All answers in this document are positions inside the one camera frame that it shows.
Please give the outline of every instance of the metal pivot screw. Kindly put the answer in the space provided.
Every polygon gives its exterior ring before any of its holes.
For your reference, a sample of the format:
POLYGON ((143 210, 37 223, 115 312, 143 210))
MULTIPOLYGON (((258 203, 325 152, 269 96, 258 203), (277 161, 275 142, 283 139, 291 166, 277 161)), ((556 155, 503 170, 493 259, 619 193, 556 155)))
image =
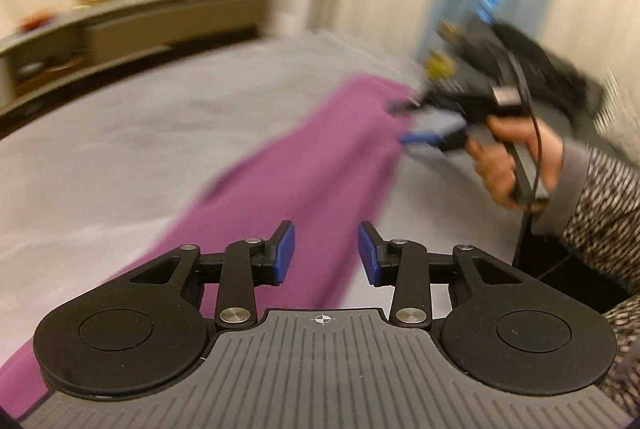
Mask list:
POLYGON ((402 308, 396 312, 396 319, 404 324, 420 324, 427 320, 427 313, 418 308, 402 308))
POLYGON ((220 312, 220 319, 229 324, 244 323, 251 317, 251 312, 245 308, 231 307, 220 312))

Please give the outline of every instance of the sleeve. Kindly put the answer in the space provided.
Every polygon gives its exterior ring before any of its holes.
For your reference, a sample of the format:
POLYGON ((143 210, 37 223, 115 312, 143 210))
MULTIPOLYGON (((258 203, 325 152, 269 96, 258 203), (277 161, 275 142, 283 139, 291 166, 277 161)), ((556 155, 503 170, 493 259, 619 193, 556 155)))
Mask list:
POLYGON ((597 149, 567 141, 558 187, 533 225, 585 265, 640 291, 640 174, 597 149))
POLYGON ((602 392, 633 417, 640 416, 640 295, 604 315, 618 342, 616 358, 602 381, 602 392))

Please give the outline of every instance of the crosshair marking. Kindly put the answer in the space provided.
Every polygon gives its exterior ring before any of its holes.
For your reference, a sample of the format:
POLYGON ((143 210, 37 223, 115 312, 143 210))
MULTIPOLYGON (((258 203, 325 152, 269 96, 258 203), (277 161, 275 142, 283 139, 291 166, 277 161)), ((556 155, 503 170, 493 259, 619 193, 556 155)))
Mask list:
POLYGON ((333 317, 329 317, 328 315, 324 315, 323 313, 322 315, 319 315, 318 317, 314 318, 314 320, 316 323, 322 324, 322 326, 324 326, 325 324, 330 323, 335 319, 333 317))

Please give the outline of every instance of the black circular mount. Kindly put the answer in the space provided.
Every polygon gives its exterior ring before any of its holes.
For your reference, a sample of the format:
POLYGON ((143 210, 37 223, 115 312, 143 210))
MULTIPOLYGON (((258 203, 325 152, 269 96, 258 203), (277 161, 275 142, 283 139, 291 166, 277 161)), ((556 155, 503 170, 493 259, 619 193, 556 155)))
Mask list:
POLYGON ((440 342, 476 380, 528 396, 599 383, 616 352, 602 316, 546 287, 524 284, 489 286, 457 306, 444 320, 440 342))
POLYGON ((39 324, 33 349, 54 389, 138 395, 187 372, 204 351, 205 321, 178 293, 162 285, 120 284, 116 291, 112 286, 101 293, 99 287, 80 296, 39 324))

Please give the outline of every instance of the cabinet drawer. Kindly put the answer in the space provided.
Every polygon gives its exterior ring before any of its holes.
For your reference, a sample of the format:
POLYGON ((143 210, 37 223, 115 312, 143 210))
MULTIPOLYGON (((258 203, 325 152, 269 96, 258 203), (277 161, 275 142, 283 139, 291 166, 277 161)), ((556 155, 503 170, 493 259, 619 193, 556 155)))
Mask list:
POLYGON ((0 107, 14 99, 14 83, 6 57, 0 57, 0 107))
POLYGON ((216 33, 262 24, 268 0, 209 0, 131 15, 87 29, 93 64, 216 33))

